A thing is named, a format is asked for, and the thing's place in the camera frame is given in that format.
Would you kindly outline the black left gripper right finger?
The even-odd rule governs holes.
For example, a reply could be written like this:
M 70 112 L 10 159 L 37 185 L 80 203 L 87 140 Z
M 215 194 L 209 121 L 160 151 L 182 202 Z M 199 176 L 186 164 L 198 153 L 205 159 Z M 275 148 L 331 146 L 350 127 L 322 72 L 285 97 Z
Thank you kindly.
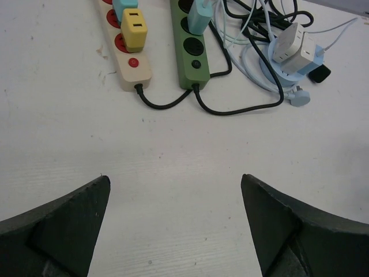
M 262 276 L 368 276 L 368 225 L 317 209 L 251 174 L 241 189 Z

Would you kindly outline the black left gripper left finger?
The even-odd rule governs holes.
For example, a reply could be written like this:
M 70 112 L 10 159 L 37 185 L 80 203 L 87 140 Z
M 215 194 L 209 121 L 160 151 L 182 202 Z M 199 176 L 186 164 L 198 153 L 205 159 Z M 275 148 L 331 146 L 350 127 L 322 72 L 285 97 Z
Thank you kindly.
M 87 276 L 110 190 L 102 175 L 1 221 L 1 276 Z

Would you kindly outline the round light blue socket hub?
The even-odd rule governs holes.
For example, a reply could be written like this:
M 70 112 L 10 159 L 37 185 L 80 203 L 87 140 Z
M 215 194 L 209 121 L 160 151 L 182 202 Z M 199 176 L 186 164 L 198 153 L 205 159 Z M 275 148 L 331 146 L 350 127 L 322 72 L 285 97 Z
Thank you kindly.
M 304 79 L 305 75 L 301 75 L 299 73 L 286 74 L 281 70 L 281 64 L 277 63 L 276 61 L 273 60 L 274 47 L 275 47 L 277 41 L 278 41 L 278 39 L 274 39 L 274 41 L 270 42 L 262 50 L 262 53 L 265 56 L 265 58 L 268 60 L 268 62 L 270 64 L 270 66 L 272 67 L 272 69 L 274 70 L 274 73 L 278 77 L 278 80 L 281 83 L 281 85 L 283 87 L 292 87 L 292 86 L 296 85 L 299 81 Z M 276 84 L 275 79 L 272 77 L 272 75 L 270 73 L 270 70 L 265 65 L 262 58 L 259 59 L 259 64 L 260 64 L 261 70 L 262 70 L 263 74 L 265 75 L 265 77 L 270 82 L 272 82 L 273 84 Z

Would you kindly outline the white Honor USB charger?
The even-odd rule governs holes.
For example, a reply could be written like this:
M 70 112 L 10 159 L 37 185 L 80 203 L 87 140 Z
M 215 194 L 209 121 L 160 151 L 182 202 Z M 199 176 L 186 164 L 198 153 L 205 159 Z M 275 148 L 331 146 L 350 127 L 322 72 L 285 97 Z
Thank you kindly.
M 281 65 L 282 72 L 291 75 L 303 69 L 314 60 L 315 48 L 315 39 L 309 33 L 304 33 L 298 51 Z

